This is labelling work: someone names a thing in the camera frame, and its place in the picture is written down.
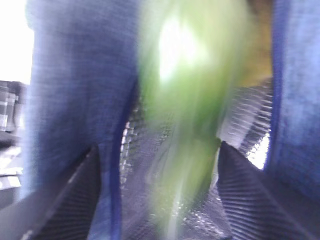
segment denim pant leg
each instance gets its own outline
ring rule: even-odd
[[[136,0],[29,0],[34,30],[23,198],[98,144],[102,188],[90,240],[120,238],[119,151],[137,80]]]
[[[320,5],[276,0],[274,108],[266,170],[320,203]]]

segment jeans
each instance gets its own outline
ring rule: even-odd
[[[276,0],[274,99],[266,170],[320,203],[320,5]]]
[[[29,0],[26,6],[34,49],[19,197],[97,144],[102,186],[89,240],[120,238],[118,161],[137,82],[137,7],[136,0]]]

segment yellow object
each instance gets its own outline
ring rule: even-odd
[[[241,87],[257,86],[272,77],[271,25],[272,0],[249,0],[255,23],[250,53],[246,58]]]

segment blurry background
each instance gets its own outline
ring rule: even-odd
[[[30,83],[34,34],[25,0],[0,0],[0,190],[19,187],[22,104]]]

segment green blurry object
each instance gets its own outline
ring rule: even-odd
[[[152,203],[167,239],[210,186],[216,133],[242,78],[250,14],[245,0],[146,0],[141,7],[139,77],[150,126],[173,128]]]

